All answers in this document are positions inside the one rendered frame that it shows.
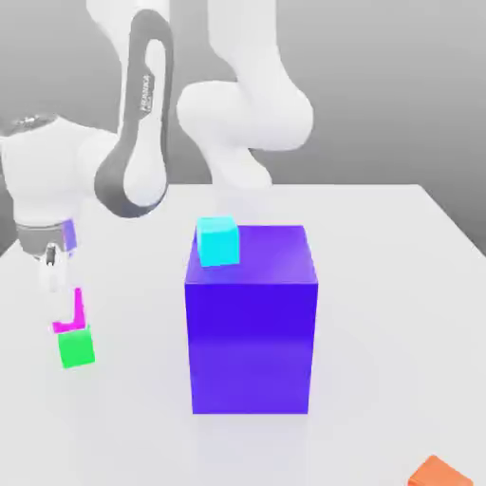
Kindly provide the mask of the large purple box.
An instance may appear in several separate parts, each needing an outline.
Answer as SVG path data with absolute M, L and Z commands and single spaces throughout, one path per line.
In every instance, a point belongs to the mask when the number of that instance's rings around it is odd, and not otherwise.
M 184 282 L 196 414 L 308 412 L 318 278 L 301 225 L 242 226 L 240 262 Z

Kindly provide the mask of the small cyan cube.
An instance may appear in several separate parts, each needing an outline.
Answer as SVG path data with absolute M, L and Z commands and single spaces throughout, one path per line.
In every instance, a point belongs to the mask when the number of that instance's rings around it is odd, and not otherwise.
M 196 245 L 202 267 L 240 261 L 239 229 L 229 215 L 200 217 L 196 223 Z

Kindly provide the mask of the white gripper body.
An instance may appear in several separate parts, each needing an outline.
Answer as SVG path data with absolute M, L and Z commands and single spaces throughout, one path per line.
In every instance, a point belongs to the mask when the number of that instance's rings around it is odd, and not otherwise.
M 56 260 L 39 263 L 39 283 L 41 289 L 47 293 L 57 293 L 73 287 L 69 263 L 67 260 Z

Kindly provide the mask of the small magenta cube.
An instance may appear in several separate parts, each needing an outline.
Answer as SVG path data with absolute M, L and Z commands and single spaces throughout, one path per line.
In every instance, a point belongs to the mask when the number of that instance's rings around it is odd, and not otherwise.
M 52 329 L 55 334 L 62 334 L 86 328 L 84 316 L 83 293 L 80 288 L 74 290 L 74 316 L 70 323 L 53 322 Z

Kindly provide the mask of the small orange cube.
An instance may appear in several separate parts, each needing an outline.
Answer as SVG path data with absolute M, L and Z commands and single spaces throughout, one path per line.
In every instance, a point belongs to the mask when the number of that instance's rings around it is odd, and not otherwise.
M 432 455 L 407 480 L 406 486 L 474 486 L 474 482 Z

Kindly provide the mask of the small green cube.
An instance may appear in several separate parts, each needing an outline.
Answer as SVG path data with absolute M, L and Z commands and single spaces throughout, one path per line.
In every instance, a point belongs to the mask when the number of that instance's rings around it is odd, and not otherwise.
M 58 348 L 64 369 L 95 362 L 91 328 L 71 330 L 57 335 Z

